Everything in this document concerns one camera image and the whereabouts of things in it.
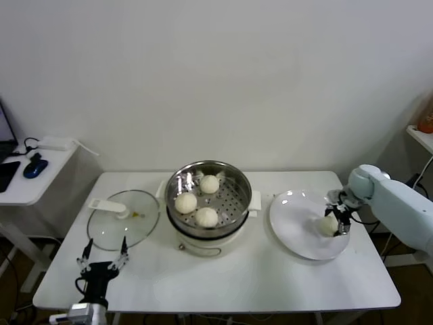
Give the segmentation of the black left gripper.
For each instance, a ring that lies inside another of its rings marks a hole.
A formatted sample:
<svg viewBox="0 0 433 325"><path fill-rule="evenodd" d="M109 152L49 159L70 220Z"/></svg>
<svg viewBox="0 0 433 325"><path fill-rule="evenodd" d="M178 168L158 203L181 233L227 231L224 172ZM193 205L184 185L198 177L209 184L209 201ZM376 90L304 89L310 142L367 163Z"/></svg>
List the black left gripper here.
<svg viewBox="0 0 433 325"><path fill-rule="evenodd" d="M113 262L104 261L89 264L92 246L93 239L91 238L81 257L76 259L81 272L79 280L86 283L85 289L79 289L79 292L83 295L80 303L107 305L106 292L108 284L118 276L118 271L129 261L127 238L123 237L120 255Z"/></svg>

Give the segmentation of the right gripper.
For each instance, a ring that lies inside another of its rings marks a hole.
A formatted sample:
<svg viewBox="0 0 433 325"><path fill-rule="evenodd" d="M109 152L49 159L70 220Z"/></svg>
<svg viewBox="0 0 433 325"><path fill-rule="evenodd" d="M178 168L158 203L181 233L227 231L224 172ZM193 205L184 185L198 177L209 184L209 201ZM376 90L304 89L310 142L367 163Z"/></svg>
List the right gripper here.
<svg viewBox="0 0 433 325"><path fill-rule="evenodd" d="M356 213L363 205L364 201L357 198L351 190L330 190L327 193L327 204L324 216L332 216L339 221L334 236L348 235L350 231L350 220L356 223L362 223L361 220L353 216L353 213Z"/></svg>

